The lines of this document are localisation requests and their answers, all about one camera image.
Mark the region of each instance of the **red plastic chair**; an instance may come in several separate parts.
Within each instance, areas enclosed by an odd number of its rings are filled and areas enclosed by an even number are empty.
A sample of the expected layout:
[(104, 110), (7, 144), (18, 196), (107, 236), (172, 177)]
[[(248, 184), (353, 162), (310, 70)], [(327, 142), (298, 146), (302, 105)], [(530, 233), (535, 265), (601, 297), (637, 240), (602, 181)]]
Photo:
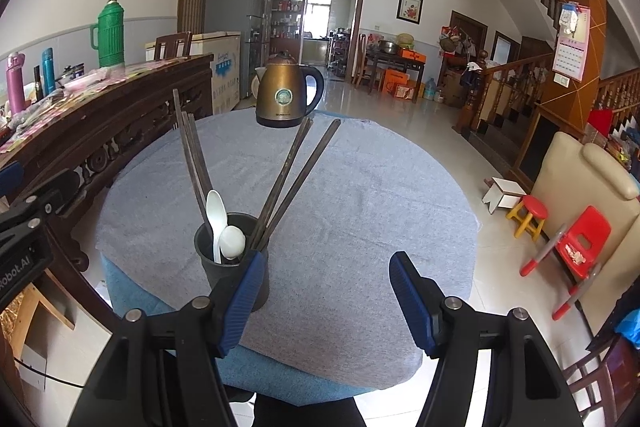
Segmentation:
[(569, 230), (562, 225), (556, 235), (536, 256), (520, 269), (520, 275), (527, 276), (555, 247), (562, 260), (578, 279), (578, 283), (569, 289), (569, 299), (551, 316), (553, 320), (562, 317), (593, 282), (600, 272), (601, 265), (597, 257), (609, 238), (611, 225), (594, 206), (588, 206), (580, 214)]

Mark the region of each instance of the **kettle label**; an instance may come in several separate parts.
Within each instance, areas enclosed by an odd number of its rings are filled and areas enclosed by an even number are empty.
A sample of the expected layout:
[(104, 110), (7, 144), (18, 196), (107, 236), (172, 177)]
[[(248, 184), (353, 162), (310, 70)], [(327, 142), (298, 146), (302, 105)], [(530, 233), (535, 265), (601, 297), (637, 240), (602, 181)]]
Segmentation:
[(276, 102), (279, 105), (289, 105), (293, 100), (293, 93), (290, 89), (279, 89), (276, 92)]

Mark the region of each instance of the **yellow stool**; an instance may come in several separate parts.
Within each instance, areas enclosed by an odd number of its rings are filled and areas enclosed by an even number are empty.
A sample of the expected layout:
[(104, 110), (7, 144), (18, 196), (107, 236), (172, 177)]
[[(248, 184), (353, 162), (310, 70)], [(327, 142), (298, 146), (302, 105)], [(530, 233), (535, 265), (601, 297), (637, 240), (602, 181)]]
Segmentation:
[[(522, 217), (519, 214), (521, 208), (527, 211), (527, 215)], [(531, 234), (531, 239), (535, 242), (540, 237), (542, 227), (545, 224), (545, 219), (548, 216), (546, 206), (533, 196), (524, 196), (522, 201), (518, 203), (507, 214), (507, 219), (515, 219), (520, 225), (518, 229), (513, 233), (513, 237), (520, 237), (525, 230)], [(531, 219), (536, 218), (538, 225), (534, 227), (531, 224)]]

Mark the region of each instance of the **blue bag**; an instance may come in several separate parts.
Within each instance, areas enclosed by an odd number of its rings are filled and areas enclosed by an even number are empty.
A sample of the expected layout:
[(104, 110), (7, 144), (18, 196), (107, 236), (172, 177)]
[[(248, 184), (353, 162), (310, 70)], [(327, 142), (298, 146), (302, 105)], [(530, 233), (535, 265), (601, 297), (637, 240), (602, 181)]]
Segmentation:
[(625, 337), (636, 349), (640, 349), (640, 309), (632, 311), (622, 319), (615, 332)]

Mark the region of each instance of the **gray tablecloth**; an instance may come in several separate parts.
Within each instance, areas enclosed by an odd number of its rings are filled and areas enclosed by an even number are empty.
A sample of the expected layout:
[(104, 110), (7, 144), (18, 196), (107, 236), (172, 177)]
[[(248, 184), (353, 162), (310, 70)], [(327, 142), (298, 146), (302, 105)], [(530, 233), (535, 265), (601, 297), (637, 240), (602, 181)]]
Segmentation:
[[(314, 115), (289, 184), (331, 120)], [(253, 109), (197, 126), (227, 212), (257, 216), (296, 129), (261, 127)], [(201, 221), (174, 130), (114, 182), (97, 248), (180, 308), (210, 291), (193, 249)], [(241, 344), (341, 383), (385, 389), (406, 381), (422, 353), (389, 283), (389, 258), (405, 250), (446, 295), (467, 298), (477, 232), (462, 191), (436, 160), (376, 123), (344, 120), (271, 237), (270, 297), (250, 316)]]

